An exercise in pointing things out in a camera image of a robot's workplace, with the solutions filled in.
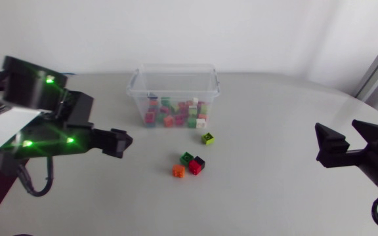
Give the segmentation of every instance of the toy block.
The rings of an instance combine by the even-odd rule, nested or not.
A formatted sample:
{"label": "toy block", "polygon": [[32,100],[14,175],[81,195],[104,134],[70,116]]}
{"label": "toy block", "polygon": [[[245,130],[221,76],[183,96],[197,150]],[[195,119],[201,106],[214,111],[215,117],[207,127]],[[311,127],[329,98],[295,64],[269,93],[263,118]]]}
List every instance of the toy block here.
{"label": "toy block", "polygon": [[162,123],[164,122],[164,118],[167,116],[166,113],[159,113],[157,114],[157,122]]}
{"label": "toy block", "polygon": [[184,166],[181,165],[174,165],[173,166],[173,176],[177,178],[183,178],[184,177]]}
{"label": "toy block", "polygon": [[196,119],[196,128],[205,128],[207,126],[207,121],[205,119]]}
{"label": "toy block", "polygon": [[176,104],[171,105],[170,108],[173,114],[177,114],[179,112],[179,106]]}
{"label": "toy block", "polygon": [[170,97],[161,97],[161,105],[169,107],[170,106]]}
{"label": "toy block", "polygon": [[205,168],[205,161],[202,160],[201,157],[196,156],[194,161],[196,161],[201,166],[201,170]]}
{"label": "toy block", "polygon": [[205,104],[205,102],[201,102],[201,101],[198,102],[198,105],[197,105],[198,109],[201,109],[202,104]]}
{"label": "toy block", "polygon": [[157,113],[157,108],[148,108],[148,112]]}
{"label": "toy block", "polygon": [[173,126],[173,117],[171,115],[168,115],[164,117],[164,126],[165,127],[172,127]]}
{"label": "toy block", "polygon": [[175,115],[175,124],[183,125],[183,123],[184,123],[184,115]]}
{"label": "toy block", "polygon": [[180,163],[182,163],[182,165],[184,165],[184,166],[188,166],[189,165],[189,162],[191,161],[191,160],[193,160],[194,159],[194,156],[193,155],[191,155],[190,153],[188,153],[188,152],[185,152],[185,153],[183,153],[183,155],[180,157]]}
{"label": "toy block", "polygon": [[196,128],[196,118],[193,118],[193,117],[188,118],[188,127]]}
{"label": "toy block", "polygon": [[145,114],[145,123],[154,123],[155,118],[156,114],[154,112],[147,112]]}
{"label": "toy block", "polygon": [[189,167],[189,171],[194,175],[199,174],[202,170],[202,166],[199,163],[197,163],[195,160],[191,160],[188,164],[188,167]]}
{"label": "toy block", "polygon": [[212,134],[210,133],[206,133],[204,135],[202,135],[202,141],[204,144],[212,144],[214,141],[215,141],[215,138],[214,136],[212,136]]}
{"label": "toy block", "polygon": [[147,97],[150,100],[157,100],[158,99],[158,97],[152,92],[148,93]]}
{"label": "toy block", "polygon": [[162,106],[160,112],[170,114],[170,109],[168,107]]}
{"label": "toy block", "polygon": [[199,109],[199,112],[200,112],[201,114],[206,115],[207,112],[208,112],[207,104],[202,104],[202,105],[201,105],[201,108]]}
{"label": "toy block", "polygon": [[196,117],[198,115],[198,109],[196,109],[196,106],[189,106],[189,116]]}
{"label": "toy block", "polygon": [[206,121],[207,118],[208,118],[207,115],[204,115],[204,114],[199,114],[199,115],[198,115],[198,119],[205,119],[205,121]]}
{"label": "toy block", "polygon": [[158,101],[157,100],[150,100],[150,107],[156,107],[158,106]]}

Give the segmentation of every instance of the white wall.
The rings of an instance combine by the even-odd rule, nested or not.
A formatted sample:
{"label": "white wall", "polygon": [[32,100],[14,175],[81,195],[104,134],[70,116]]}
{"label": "white wall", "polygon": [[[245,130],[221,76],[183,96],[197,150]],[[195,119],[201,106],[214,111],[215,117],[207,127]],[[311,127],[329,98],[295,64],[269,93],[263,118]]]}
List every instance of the white wall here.
{"label": "white wall", "polygon": [[0,67],[7,54],[75,73],[207,62],[352,92],[377,53],[378,0],[0,0]]}

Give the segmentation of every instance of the gray table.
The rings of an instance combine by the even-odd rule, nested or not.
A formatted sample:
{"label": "gray table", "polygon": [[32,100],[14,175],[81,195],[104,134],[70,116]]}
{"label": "gray table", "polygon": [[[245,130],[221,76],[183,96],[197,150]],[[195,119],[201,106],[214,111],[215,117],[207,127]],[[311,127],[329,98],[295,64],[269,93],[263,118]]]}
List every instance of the gray table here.
{"label": "gray table", "polygon": [[[16,181],[0,206],[0,235],[378,235],[370,216],[378,189],[355,167],[326,169],[315,160],[315,122],[363,148],[350,124],[378,124],[373,108],[292,78],[220,74],[206,130],[147,129],[125,93],[130,76],[68,82],[95,98],[96,128],[134,138],[124,158],[97,149],[55,157],[54,185],[41,198]],[[216,136],[212,146],[200,142],[207,131]],[[185,151],[205,159],[205,169],[174,178]],[[43,187],[45,160],[32,159],[28,169]]]}

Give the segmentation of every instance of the lime green block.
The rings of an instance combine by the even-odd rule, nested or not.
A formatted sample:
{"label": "lime green block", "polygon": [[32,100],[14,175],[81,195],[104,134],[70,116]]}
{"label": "lime green block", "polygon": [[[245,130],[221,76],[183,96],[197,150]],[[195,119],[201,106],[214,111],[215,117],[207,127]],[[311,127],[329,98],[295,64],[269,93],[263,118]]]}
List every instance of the lime green block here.
{"label": "lime green block", "polygon": [[171,108],[171,112],[173,112],[173,114],[177,114],[179,112],[179,106],[177,104],[171,105],[170,108]]}
{"label": "lime green block", "polygon": [[188,118],[188,127],[196,128],[196,118],[193,118],[193,117]]}
{"label": "lime green block", "polygon": [[212,134],[206,133],[206,134],[202,135],[202,142],[204,144],[209,145],[209,144],[212,144],[214,141],[215,141],[215,138]]}
{"label": "lime green block", "polygon": [[199,111],[201,114],[204,114],[204,115],[207,115],[208,113],[208,107],[207,107],[207,104],[202,104],[201,105],[201,109]]}

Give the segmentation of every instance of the clear plastic bin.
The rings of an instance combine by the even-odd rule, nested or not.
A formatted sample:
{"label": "clear plastic bin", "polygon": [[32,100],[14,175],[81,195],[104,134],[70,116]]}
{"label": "clear plastic bin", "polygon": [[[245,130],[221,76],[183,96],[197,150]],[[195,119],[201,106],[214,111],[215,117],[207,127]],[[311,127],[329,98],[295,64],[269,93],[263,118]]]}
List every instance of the clear plastic bin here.
{"label": "clear plastic bin", "polygon": [[212,65],[143,64],[127,94],[147,127],[205,128],[220,86]]}

